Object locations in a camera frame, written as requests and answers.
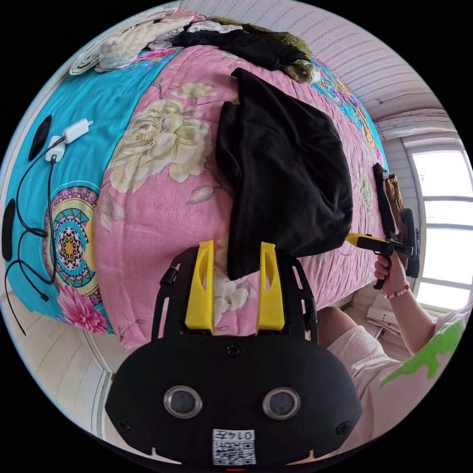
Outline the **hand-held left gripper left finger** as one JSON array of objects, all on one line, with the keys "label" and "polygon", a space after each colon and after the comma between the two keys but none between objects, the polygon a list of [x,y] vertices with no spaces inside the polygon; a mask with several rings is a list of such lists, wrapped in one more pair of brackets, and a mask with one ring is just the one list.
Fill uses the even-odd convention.
[{"label": "hand-held left gripper left finger", "polygon": [[213,240],[201,242],[192,270],[185,324],[189,330],[213,330]]}]

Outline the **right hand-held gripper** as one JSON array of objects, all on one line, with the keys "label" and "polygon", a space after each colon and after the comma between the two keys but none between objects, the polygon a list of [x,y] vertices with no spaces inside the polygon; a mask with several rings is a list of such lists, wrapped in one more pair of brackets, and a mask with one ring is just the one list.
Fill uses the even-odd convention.
[{"label": "right hand-held gripper", "polygon": [[413,256],[413,247],[394,240],[385,240],[370,235],[360,233],[349,233],[346,241],[351,245],[361,249],[369,250],[378,256],[382,256],[388,262],[388,268],[391,267],[391,256],[393,253],[399,253],[411,260]]}]

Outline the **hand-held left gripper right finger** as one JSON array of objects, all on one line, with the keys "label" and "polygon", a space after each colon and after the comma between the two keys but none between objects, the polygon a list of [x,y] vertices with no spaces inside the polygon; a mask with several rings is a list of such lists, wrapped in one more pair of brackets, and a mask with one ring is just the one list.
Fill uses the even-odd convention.
[{"label": "hand-held left gripper right finger", "polygon": [[282,288],[275,245],[262,242],[256,331],[282,331],[284,325]]}]

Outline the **person's right hand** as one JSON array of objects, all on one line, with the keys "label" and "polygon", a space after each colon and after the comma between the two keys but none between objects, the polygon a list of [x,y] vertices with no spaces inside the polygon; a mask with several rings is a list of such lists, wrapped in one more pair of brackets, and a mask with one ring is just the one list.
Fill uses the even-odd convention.
[{"label": "person's right hand", "polygon": [[400,259],[394,252],[389,258],[383,255],[377,256],[374,265],[374,276],[377,280],[383,280],[382,291],[387,298],[396,297],[399,293],[405,293],[409,289],[409,283],[404,269],[404,259]]}]

